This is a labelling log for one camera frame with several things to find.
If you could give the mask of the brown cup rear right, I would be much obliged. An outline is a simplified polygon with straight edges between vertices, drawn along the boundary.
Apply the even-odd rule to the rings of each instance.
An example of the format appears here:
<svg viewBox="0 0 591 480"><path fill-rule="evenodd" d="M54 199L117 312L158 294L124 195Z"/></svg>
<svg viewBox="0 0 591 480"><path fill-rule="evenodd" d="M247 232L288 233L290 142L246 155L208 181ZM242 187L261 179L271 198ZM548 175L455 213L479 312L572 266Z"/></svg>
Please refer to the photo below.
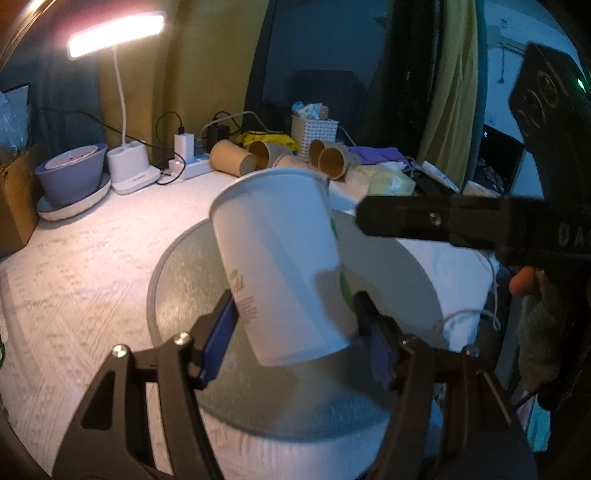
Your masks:
<svg viewBox="0 0 591 480"><path fill-rule="evenodd" d="M310 160L312 166L318 168L318 161L320 161L322 151L328 148L336 148L345 152L348 151L348 147L346 147L345 144L339 142L321 139L312 140L310 147L308 147L308 159Z"/></svg>

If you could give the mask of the black power adapter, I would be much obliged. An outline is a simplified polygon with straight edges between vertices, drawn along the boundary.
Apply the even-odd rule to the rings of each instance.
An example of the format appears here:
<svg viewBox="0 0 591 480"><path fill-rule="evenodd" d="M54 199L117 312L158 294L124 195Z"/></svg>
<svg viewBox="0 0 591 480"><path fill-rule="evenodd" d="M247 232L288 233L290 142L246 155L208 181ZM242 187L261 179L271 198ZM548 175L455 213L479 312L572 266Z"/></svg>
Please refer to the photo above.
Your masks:
<svg viewBox="0 0 591 480"><path fill-rule="evenodd" d="M205 150L211 152L212 148L222 140L230 137L230 127L221 123L208 126L205 132Z"/></svg>

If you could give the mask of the round grey placemat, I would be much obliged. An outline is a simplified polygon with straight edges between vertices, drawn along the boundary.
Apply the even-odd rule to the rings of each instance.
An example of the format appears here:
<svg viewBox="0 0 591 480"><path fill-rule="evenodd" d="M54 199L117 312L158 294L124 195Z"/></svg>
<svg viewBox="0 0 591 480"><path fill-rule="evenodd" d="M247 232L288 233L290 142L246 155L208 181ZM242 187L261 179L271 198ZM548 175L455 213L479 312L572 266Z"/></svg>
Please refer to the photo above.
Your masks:
<svg viewBox="0 0 591 480"><path fill-rule="evenodd" d="M335 211L332 219L349 286L369 293L404 332L446 347L436 329L443 317L437 292L419 261L397 240L364 235L349 214ZM146 310L153 344L189 330L226 289L212 225L204 220L174 240L152 273ZM307 363L263 367L242 326L235 328L217 377L197 392L198 405L218 420L259 437L296 442L387 422L396 399L375 381L361 343Z"/></svg>

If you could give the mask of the white lace tablecloth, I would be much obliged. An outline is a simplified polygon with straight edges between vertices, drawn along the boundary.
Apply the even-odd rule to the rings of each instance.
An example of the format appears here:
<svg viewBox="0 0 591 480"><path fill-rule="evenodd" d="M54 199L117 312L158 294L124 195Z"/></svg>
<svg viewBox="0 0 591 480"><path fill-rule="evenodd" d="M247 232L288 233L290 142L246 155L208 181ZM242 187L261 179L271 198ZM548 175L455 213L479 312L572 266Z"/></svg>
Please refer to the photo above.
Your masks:
<svg viewBox="0 0 591 480"><path fill-rule="evenodd" d="M40 222L28 245L3 260L1 396L13 430L45 470L112 348L157 346L147 326L152 273L177 237L208 220L212 201L229 183L231 176L214 172L109 194L76 218ZM479 327L490 324L487 298L497 286L497 261L446 243L397 241L436 289L444 348L459 351L474 342ZM354 479L373 463L388 425L296 442L238 430L202 408L201 415L228 479Z"/></svg>

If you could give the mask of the brown cup front right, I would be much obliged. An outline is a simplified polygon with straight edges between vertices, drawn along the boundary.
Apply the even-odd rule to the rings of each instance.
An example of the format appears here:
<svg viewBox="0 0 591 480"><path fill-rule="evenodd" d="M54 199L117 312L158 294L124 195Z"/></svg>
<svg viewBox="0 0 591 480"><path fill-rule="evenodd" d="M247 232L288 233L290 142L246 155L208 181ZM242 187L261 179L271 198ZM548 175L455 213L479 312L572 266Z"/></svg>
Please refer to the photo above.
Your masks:
<svg viewBox="0 0 591 480"><path fill-rule="evenodd" d="M348 151L328 148L322 151L318 169L331 180L339 180L346 176L349 168L360 165L360 159Z"/></svg>

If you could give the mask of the white perforated basket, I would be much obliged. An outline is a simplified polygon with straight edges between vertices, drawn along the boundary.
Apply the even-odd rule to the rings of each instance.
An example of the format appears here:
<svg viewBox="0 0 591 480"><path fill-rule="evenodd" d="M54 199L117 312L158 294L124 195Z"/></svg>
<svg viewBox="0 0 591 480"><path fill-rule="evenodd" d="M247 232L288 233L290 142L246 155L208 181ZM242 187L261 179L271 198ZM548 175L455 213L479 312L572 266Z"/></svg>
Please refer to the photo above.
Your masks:
<svg viewBox="0 0 591 480"><path fill-rule="evenodd" d="M297 142L297 158L308 162L308 150L314 140L334 142L337 136L339 122L335 120L302 119L291 116L290 137Z"/></svg>

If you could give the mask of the dark monitor screen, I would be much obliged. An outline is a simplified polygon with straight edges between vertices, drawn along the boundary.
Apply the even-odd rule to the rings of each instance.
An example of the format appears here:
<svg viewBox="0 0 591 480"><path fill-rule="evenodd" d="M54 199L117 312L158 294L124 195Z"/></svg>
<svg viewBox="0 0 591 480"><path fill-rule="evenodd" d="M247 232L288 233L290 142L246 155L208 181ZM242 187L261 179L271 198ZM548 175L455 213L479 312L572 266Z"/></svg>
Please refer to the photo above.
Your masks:
<svg viewBox="0 0 591 480"><path fill-rule="evenodd" d="M508 195L524 154L522 142L485 125L473 181L497 194Z"/></svg>

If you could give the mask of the grey patterned paper cup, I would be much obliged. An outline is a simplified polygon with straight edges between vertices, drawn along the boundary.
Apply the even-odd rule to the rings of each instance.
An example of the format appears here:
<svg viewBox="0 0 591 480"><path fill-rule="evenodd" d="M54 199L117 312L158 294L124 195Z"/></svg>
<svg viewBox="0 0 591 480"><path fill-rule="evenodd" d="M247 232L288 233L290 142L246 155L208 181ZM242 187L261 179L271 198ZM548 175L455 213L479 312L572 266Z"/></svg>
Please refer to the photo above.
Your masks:
<svg viewBox="0 0 591 480"><path fill-rule="evenodd" d="M290 155L287 146L257 140L249 145L249 153L256 157L256 170L273 167L282 155Z"/></svg>

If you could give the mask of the floral brown paper cup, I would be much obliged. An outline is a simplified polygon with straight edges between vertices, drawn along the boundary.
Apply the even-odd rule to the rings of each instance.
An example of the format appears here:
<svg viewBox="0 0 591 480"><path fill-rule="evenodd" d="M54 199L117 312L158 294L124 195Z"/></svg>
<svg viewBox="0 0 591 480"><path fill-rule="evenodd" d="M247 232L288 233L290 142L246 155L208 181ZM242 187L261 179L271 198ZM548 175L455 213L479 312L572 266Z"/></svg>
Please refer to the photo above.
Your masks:
<svg viewBox="0 0 591 480"><path fill-rule="evenodd" d="M298 160L297 157L294 157L293 155L280 155L280 157L273 162L272 167L273 169L301 169L308 171L317 175L325 185L329 186L329 177L325 175L325 173L322 173L314 166L311 166L310 163Z"/></svg>

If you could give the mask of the pink inner bowl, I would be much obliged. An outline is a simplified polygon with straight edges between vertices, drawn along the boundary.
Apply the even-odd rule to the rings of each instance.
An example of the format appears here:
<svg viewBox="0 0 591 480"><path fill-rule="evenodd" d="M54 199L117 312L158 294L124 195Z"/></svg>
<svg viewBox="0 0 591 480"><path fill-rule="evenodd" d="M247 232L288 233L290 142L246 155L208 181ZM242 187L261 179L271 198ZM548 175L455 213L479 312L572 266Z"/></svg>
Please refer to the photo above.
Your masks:
<svg viewBox="0 0 591 480"><path fill-rule="evenodd" d="M97 150L97 145L88 145L66 151L48 160L45 163L45 169L54 170L76 163L94 154Z"/></svg>

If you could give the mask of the yellow patterned pouch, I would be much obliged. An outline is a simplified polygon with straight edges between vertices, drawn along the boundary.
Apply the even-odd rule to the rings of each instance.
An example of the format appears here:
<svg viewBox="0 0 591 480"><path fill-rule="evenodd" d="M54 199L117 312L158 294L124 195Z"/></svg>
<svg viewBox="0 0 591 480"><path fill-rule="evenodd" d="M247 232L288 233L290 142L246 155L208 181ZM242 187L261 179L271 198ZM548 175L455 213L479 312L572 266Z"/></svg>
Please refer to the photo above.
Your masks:
<svg viewBox="0 0 591 480"><path fill-rule="evenodd" d="M235 145L242 147L245 150L249 150L250 145L252 145L256 141L290 147L291 143L293 142L293 139L290 137L290 135L287 134L273 134L258 131L246 131L235 134L235 136L231 137L230 141L232 143L235 143Z"/></svg>

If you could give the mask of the yellow tissue pack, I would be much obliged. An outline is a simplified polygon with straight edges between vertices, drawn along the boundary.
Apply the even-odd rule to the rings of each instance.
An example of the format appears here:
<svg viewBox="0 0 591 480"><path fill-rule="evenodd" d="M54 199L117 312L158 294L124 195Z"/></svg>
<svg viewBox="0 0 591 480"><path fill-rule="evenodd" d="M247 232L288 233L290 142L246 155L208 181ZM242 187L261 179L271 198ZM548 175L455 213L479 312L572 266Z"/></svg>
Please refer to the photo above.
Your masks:
<svg viewBox="0 0 591 480"><path fill-rule="evenodd" d="M369 181L370 196L412 196L416 182L400 170L388 166L358 166L359 172Z"/></svg>

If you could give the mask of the white USB charger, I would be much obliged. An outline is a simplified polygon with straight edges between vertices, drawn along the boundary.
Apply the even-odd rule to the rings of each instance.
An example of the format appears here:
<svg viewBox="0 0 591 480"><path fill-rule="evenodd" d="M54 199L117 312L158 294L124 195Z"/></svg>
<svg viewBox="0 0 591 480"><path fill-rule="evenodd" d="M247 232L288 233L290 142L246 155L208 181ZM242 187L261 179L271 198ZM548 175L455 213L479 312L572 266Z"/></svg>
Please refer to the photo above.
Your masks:
<svg viewBox="0 0 591 480"><path fill-rule="evenodd" d="M192 133L174 135L174 155L185 165L194 162L194 135Z"/></svg>

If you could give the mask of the plain brown paper cup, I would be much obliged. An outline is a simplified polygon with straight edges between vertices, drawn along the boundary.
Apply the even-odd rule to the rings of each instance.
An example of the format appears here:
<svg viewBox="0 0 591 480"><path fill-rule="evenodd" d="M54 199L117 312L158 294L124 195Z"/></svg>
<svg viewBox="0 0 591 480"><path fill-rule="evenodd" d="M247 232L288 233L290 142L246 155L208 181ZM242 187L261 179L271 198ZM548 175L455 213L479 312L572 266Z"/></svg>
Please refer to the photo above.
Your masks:
<svg viewBox="0 0 591 480"><path fill-rule="evenodd" d="M256 156L229 140L221 140L213 146L209 161L214 170L235 177L242 177L256 170Z"/></svg>

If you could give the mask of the white paper cup green dots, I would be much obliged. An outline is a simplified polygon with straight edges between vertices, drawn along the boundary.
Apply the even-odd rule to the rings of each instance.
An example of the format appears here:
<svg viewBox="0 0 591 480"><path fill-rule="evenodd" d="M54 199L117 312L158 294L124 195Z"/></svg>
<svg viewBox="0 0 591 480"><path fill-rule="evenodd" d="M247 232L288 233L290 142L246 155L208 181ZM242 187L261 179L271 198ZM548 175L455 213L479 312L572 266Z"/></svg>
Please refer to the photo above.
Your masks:
<svg viewBox="0 0 591 480"><path fill-rule="evenodd" d="M215 198L209 217L260 365L310 361L352 343L356 318L327 180L301 169L249 174Z"/></svg>

